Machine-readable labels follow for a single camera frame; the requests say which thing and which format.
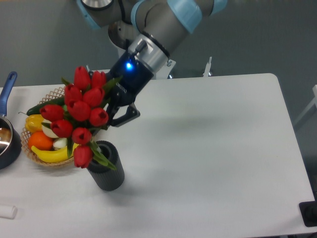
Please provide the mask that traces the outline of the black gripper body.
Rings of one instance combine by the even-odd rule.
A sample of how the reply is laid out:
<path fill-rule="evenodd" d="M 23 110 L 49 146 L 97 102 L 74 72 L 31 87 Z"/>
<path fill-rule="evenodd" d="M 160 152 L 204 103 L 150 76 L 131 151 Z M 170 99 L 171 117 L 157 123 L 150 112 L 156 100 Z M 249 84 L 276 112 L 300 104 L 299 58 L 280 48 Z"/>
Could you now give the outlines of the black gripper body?
<path fill-rule="evenodd" d="M 112 78 L 121 80 L 110 91 L 107 111 L 135 102 L 136 96 L 153 78 L 154 74 L 132 54 L 125 52 L 109 71 Z"/>

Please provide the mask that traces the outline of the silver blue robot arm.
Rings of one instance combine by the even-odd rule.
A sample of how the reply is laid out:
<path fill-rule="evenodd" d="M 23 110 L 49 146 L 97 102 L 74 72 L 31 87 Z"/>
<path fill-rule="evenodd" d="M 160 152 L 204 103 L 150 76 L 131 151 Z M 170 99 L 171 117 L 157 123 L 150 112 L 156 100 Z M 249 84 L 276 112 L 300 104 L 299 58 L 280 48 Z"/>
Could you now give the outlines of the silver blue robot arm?
<path fill-rule="evenodd" d="M 108 72 L 119 82 L 109 94 L 108 125 L 119 127 L 140 113 L 136 96 L 168 62 L 202 19 L 223 10 L 224 0 L 79 0 L 93 28 L 108 27 L 112 42 L 124 50 Z"/>

